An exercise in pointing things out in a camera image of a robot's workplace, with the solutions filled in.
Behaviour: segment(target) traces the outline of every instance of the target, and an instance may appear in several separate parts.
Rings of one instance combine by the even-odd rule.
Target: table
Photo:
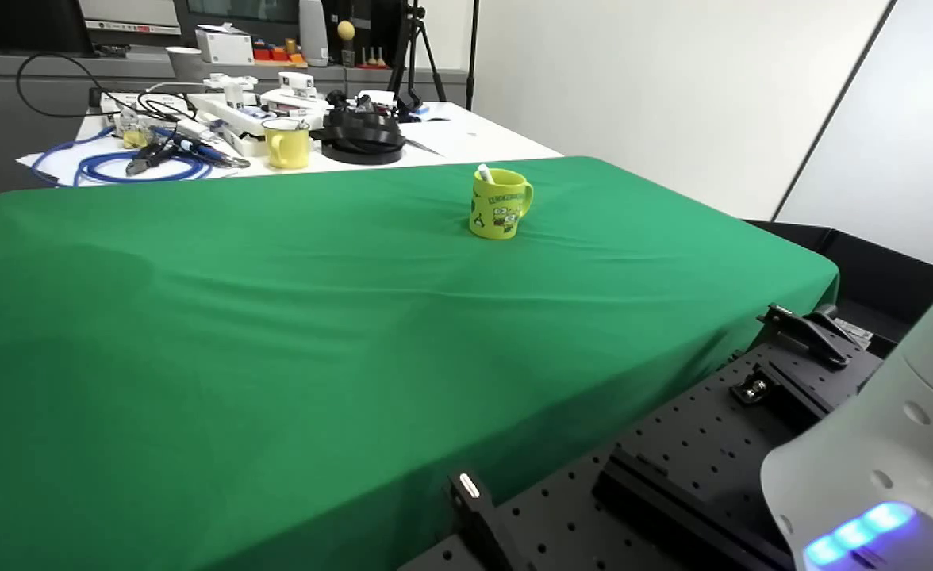
[[[313,152],[307,159],[307,167],[301,170],[364,170],[364,167],[413,167],[413,164],[460,164],[460,163],[518,163],[518,159],[560,159],[555,150],[541,145],[513,129],[504,129],[494,121],[487,121],[454,102],[427,102],[425,104],[422,123],[399,123],[402,135],[413,141],[402,145],[402,159],[395,164],[350,164],[350,163],[332,163],[328,155]],[[102,118],[84,118],[84,126],[77,141],[93,141],[102,133]],[[89,143],[89,145],[72,145],[67,152],[53,152],[44,159],[39,167],[59,183],[72,183],[77,164],[87,155],[99,152],[125,152],[125,145],[112,135]],[[215,167],[208,177],[264,177],[264,173],[280,173],[268,167],[261,159],[251,163],[251,167]]]
[[[835,268],[598,159],[0,197],[2,569],[398,569],[443,480],[521,491]]]

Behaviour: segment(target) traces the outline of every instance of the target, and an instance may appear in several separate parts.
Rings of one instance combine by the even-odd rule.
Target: white box
[[[236,25],[202,25],[194,32],[200,50],[218,68],[251,68],[251,34]]]

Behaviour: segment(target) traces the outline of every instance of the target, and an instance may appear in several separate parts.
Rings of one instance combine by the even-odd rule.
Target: black tripod
[[[422,98],[413,92],[413,76],[417,76],[417,38],[419,38],[419,34],[422,34],[425,50],[427,50],[433,81],[435,81],[438,102],[447,102],[447,98],[443,98],[442,73],[438,73],[438,68],[435,68],[435,53],[433,53],[427,28],[425,28],[425,10],[419,6],[419,0],[413,0],[413,6],[407,6],[407,13],[402,13],[399,44],[398,44],[398,58],[395,58],[395,76],[391,76],[391,85],[386,85],[386,89],[398,96],[402,118],[422,104]]]

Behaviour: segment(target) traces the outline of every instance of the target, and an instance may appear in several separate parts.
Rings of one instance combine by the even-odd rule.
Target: yellow mug
[[[493,180],[473,173],[471,233],[490,242],[512,242],[534,206],[534,183],[509,167],[490,167]]]
[[[310,152],[310,135],[299,121],[268,121],[268,155],[269,155],[269,167],[280,170],[296,170],[307,164],[307,152]]]

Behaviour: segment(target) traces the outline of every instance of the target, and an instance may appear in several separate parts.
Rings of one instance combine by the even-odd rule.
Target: green tablecloth
[[[594,159],[0,197],[2,569],[395,569],[835,268]]]

